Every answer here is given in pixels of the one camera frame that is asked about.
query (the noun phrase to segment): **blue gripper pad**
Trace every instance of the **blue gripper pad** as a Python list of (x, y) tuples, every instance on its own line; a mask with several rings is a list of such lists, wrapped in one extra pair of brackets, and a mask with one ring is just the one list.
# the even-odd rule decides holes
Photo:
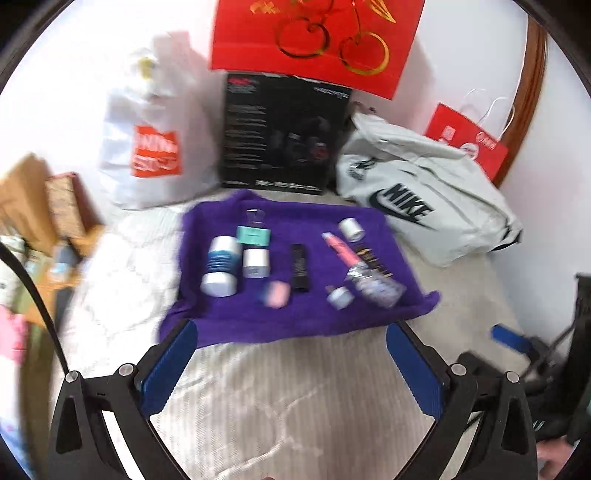
[(140, 410), (144, 417), (160, 413), (197, 348), (197, 326), (188, 322), (142, 383)]
[(528, 338), (515, 333), (513, 330), (509, 330), (504, 325), (495, 325), (491, 329), (491, 337), (497, 342), (506, 345), (507, 347), (519, 352), (524, 355), (531, 349), (531, 342)]
[(439, 420), (443, 414), (443, 386), (396, 323), (386, 330), (386, 346), (421, 411)]

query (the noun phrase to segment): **purple cloth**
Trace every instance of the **purple cloth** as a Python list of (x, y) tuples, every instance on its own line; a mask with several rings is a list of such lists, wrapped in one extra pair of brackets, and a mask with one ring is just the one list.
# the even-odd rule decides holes
[[(269, 279), (238, 277), (238, 293), (222, 299), (208, 297), (200, 289), (207, 252), (217, 236), (235, 236), (246, 225), (246, 211), (265, 212), (265, 227), (271, 230), (271, 275)], [(327, 286), (340, 287), (348, 271), (322, 238), (323, 232), (339, 237), (338, 224), (355, 218), (366, 231), (363, 243), (407, 287), (401, 300), (390, 310), (361, 298), (351, 283), (346, 287), (356, 296), (353, 303), (336, 311), (326, 300)], [(338, 335), (409, 320), (432, 311), (440, 300), (438, 292), (424, 296), (386, 223), (377, 210), (342, 205), (273, 202), (250, 190), (239, 190), (224, 202), (204, 202), (183, 218), (184, 236), (180, 247), (181, 278), (178, 300), (160, 325), (162, 340), (181, 319), (192, 319), (199, 331), (199, 347), (226, 342), (264, 343), (282, 338)], [(293, 292), (289, 305), (273, 310), (259, 300), (269, 280), (290, 282), (291, 244), (304, 244), (308, 253), (310, 292)]]

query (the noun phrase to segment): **red gift bag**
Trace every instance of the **red gift bag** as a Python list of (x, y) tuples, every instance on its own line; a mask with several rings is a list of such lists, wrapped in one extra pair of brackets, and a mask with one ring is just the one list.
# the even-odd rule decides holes
[(219, 0), (211, 68), (282, 73), (391, 99), (424, 0)]
[(440, 103), (437, 105), (425, 136), (463, 150), (482, 167), (488, 178), (493, 180), (505, 161), (508, 149), (487, 133), (479, 123), (488, 117), (495, 103), (503, 98), (497, 98), (492, 102), (488, 112), (478, 124)]

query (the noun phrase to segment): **bed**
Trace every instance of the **bed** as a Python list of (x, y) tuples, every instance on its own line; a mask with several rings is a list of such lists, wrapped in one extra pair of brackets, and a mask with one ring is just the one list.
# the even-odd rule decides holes
[[(229, 194), (220, 190), (200, 200)], [(333, 194), (260, 194), (345, 203)], [(137, 362), (155, 343), (176, 299), (181, 217), (193, 204), (121, 210), (100, 239), (60, 332), (70, 367), (84, 377)], [(434, 312), (409, 322), (425, 344), (447, 362), (471, 349), (500, 369), (525, 367), (523, 358), (489, 338), (493, 325), (517, 324), (486, 255), (441, 269), (402, 248), (425, 291), (442, 294)], [(62, 380), (55, 365), (53, 402)], [(385, 328), (199, 349), (164, 411), (151, 420), (194, 480), (391, 480), (432, 424), (391, 360)], [(108, 424), (128, 475), (142, 478), (113, 418)], [(455, 475), (469, 441), (467, 434), (444, 478)]]

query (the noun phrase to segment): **white bottle cap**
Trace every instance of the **white bottle cap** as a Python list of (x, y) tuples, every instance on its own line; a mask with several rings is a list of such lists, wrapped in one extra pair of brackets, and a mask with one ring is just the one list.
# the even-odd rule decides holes
[(244, 250), (244, 278), (267, 278), (270, 273), (269, 250), (251, 248)]
[(337, 288), (330, 292), (328, 296), (329, 303), (336, 309), (342, 310), (351, 305), (351, 302), (355, 299), (353, 294), (347, 290), (347, 287)]
[(201, 291), (210, 297), (231, 297), (236, 293), (236, 277), (231, 273), (206, 273), (201, 281)]
[(240, 256), (242, 253), (242, 245), (238, 243), (238, 240), (233, 236), (217, 236), (212, 240), (212, 244), (209, 247), (210, 252), (230, 252), (236, 256)]
[(339, 228), (345, 238), (352, 243), (359, 242), (365, 236), (365, 231), (354, 218), (346, 218), (339, 223)]

